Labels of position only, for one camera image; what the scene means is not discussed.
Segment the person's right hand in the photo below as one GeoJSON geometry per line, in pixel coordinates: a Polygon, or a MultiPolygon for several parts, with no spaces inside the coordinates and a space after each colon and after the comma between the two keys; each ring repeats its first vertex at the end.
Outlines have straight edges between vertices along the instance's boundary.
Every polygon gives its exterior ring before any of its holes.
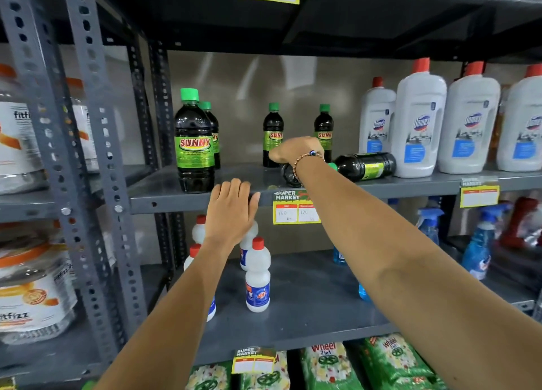
{"type": "Polygon", "coordinates": [[[324,157],[324,150],[320,145],[320,142],[313,136],[301,136],[295,137],[283,141],[276,148],[285,148],[288,164],[293,167],[304,157],[319,156],[324,157]]]}

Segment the person's left hand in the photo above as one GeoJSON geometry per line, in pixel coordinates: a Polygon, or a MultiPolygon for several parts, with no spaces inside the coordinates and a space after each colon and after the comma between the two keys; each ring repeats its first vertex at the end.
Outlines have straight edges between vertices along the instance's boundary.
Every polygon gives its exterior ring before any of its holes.
{"type": "Polygon", "coordinates": [[[220,184],[220,197],[213,205],[208,203],[206,236],[203,247],[229,254],[251,228],[248,221],[248,202],[251,184],[241,181],[239,198],[229,200],[231,181],[220,184]]]}

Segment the dark bottle green label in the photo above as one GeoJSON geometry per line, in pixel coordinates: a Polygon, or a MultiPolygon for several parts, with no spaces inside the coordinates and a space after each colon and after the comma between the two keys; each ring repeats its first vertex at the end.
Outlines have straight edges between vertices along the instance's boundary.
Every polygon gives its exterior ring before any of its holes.
{"type": "Polygon", "coordinates": [[[397,167],[395,157],[391,153],[382,152],[340,155],[328,165],[351,182],[391,176],[397,167]]]}
{"type": "Polygon", "coordinates": [[[288,187],[302,188],[302,183],[295,176],[292,165],[284,163],[281,166],[281,174],[288,187]]]}

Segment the person's right forearm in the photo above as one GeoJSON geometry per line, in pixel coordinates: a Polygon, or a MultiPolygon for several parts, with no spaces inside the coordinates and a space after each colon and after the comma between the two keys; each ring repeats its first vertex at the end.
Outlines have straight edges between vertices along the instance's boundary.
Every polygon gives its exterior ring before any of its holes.
{"type": "Polygon", "coordinates": [[[321,158],[295,171],[373,303],[449,387],[542,390],[541,324],[321,158]]]}

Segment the person's left forearm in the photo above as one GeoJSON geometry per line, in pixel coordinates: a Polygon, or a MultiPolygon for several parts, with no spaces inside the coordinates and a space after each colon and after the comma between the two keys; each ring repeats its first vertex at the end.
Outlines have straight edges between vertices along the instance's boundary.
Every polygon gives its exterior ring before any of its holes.
{"type": "Polygon", "coordinates": [[[232,237],[208,236],[195,260],[128,340],[93,390],[182,390],[232,237]]]}

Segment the small white bottle red cap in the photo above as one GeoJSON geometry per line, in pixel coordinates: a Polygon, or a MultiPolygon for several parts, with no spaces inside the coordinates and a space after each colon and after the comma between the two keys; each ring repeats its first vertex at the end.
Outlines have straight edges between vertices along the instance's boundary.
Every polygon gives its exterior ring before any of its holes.
{"type": "Polygon", "coordinates": [[[253,239],[253,246],[247,252],[245,275],[246,304],[252,312],[265,311],[270,302],[270,263],[271,255],[265,247],[263,237],[253,239]]]}
{"type": "MultiPolygon", "coordinates": [[[[195,243],[190,246],[189,255],[183,264],[183,272],[185,272],[187,268],[192,264],[195,257],[199,253],[200,248],[201,248],[200,243],[195,243]]],[[[216,300],[215,300],[215,296],[213,296],[213,300],[211,301],[209,311],[207,312],[207,322],[211,321],[214,318],[215,314],[216,314],[216,300]]]]}
{"type": "Polygon", "coordinates": [[[258,236],[259,226],[258,223],[254,220],[251,228],[244,235],[243,239],[239,243],[240,246],[240,266],[244,271],[247,271],[246,266],[246,256],[248,250],[253,246],[253,239],[258,236]]]}
{"type": "Polygon", "coordinates": [[[193,242],[196,244],[202,244],[206,236],[206,219],[205,214],[199,214],[196,216],[196,223],[191,231],[193,242]]]}

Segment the large dark bottle green cap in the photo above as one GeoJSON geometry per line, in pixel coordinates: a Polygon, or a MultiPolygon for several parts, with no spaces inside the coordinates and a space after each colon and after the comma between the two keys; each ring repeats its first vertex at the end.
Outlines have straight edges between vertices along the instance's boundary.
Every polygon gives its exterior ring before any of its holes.
{"type": "Polygon", "coordinates": [[[198,90],[180,89],[182,106],[174,116],[174,152],[180,187],[187,194],[202,194],[215,185],[213,127],[200,108],[198,90]]]}

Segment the large white bottle red cap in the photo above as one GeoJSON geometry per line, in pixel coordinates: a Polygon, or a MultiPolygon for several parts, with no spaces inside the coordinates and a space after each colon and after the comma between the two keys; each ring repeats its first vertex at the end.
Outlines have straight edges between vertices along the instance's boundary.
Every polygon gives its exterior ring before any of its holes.
{"type": "Polygon", "coordinates": [[[395,113],[396,92],[384,87],[381,76],[374,77],[372,87],[362,96],[358,153],[390,150],[390,123],[395,113]]]}
{"type": "Polygon", "coordinates": [[[542,63],[508,91],[497,150],[497,168],[505,172],[542,169],[542,63]]]}
{"type": "Polygon", "coordinates": [[[484,76],[484,65],[468,63],[448,89],[437,155],[442,173],[475,174],[486,164],[501,88],[484,76]]]}
{"type": "Polygon", "coordinates": [[[410,75],[398,83],[391,119],[389,152],[396,160],[396,177],[416,179],[433,174],[446,98],[446,82],[430,73],[430,58],[416,59],[410,75]]]}

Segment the grey metal shelving rack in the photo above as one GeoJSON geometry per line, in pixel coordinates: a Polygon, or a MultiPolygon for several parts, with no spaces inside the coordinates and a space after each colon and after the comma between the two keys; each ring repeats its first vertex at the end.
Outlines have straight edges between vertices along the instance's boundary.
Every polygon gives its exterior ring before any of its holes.
{"type": "Polygon", "coordinates": [[[84,321],[45,341],[43,373],[30,383],[96,379],[147,315],[128,186],[152,172],[126,174],[96,0],[0,0],[0,16],[28,102],[41,160],[84,305],[84,321]],[[91,188],[58,36],[71,36],[98,159],[91,188]]]}
{"type": "MultiPolygon", "coordinates": [[[[428,56],[437,61],[466,62],[485,59],[490,63],[531,64],[542,59],[542,0],[105,0],[122,15],[119,30],[109,21],[114,18],[97,6],[91,19],[116,35],[101,44],[124,44],[129,53],[134,92],[143,91],[143,110],[148,110],[145,93],[145,67],[139,69],[138,36],[147,40],[150,53],[160,162],[158,172],[135,181],[130,193],[129,213],[157,214],[157,229],[173,235],[160,248],[163,275],[172,276],[187,253],[185,211],[205,207],[208,196],[185,194],[172,170],[173,103],[168,51],[254,54],[285,59],[367,58],[416,59],[428,56]]],[[[78,8],[79,3],[69,2],[78,8]]],[[[393,325],[371,305],[354,304],[353,297],[340,298],[343,290],[332,279],[337,275],[350,281],[348,272],[324,264],[324,251],[279,255],[279,271],[303,265],[298,278],[279,281],[278,293],[293,293],[302,288],[307,296],[300,304],[279,297],[278,310],[261,329],[258,318],[243,322],[240,310],[224,304],[218,330],[206,333],[197,363],[229,359],[236,346],[248,339],[266,339],[277,349],[300,348],[330,339],[347,341],[393,331],[393,325]]]]}

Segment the clear jar orange lid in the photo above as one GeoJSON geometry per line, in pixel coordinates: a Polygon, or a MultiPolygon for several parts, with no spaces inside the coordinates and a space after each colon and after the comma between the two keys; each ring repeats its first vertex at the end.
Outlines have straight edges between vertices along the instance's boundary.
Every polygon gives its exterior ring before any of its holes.
{"type": "Polygon", "coordinates": [[[74,322],[77,303],[62,251],[30,236],[0,242],[0,343],[57,338],[74,322]]]}
{"type": "Polygon", "coordinates": [[[0,195],[47,187],[23,87],[16,71],[0,63],[0,195]]]}
{"type": "Polygon", "coordinates": [[[87,98],[83,81],[71,77],[66,77],[65,80],[69,88],[73,113],[77,123],[87,171],[89,174],[98,174],[98,159],[93,134],[91,132],[90,115],[87,107],[87,98]]]}

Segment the blue spray bottle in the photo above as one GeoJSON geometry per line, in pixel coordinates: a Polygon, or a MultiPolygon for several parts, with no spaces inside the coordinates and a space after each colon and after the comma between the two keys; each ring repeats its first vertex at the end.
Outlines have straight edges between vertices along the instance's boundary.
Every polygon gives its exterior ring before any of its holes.
{"type": "Polygon", "coordinates": [[[486,277],[495,242],[496,224],[501,215],[499,205],[479,208],[480,217],[461,259],[461,266],[478,281],[486,277]]]}
{"type": "Polygon", "coordinates": [[[437,245],[440,244],[438,237],[438,218],[444,215],[443,210],[437,207],[423,207],[418,209],[418,221],[416,227],[437,245]]]}

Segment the green detergent packet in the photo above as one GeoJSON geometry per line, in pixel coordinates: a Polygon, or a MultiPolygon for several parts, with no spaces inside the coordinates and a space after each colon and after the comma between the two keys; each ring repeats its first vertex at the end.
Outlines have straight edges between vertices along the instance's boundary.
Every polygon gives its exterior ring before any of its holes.
{"type": "Polygon", "coordinates": [[[240,390],[290,390],[287,351],[277,351],[271,373],[244,373],[240,378],[240,390]]]}
{"type": "Polygon", "coordinates": [[[306,390],[364,390],[342,342],[300,349],[306,390]]]}
{"type": "Polygon", "coordinates": [[[399,333],[364,338],[358,352],[373,390],[435,390],[434,373],[399,333]]]}
{"type": "Polygon", "coordinates": [[[194,366],[185,390],[231,390],[232,361],[194,366]]]}

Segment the red spray bottle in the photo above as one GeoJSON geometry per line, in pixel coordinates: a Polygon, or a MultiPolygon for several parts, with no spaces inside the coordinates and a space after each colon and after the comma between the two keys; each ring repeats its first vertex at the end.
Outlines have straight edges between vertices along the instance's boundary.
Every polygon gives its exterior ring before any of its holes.
{"type": "Polygon", "coordinates": [[[542,201],[519,197],[499,244],[511,250],[542,248],[542,201]]]}

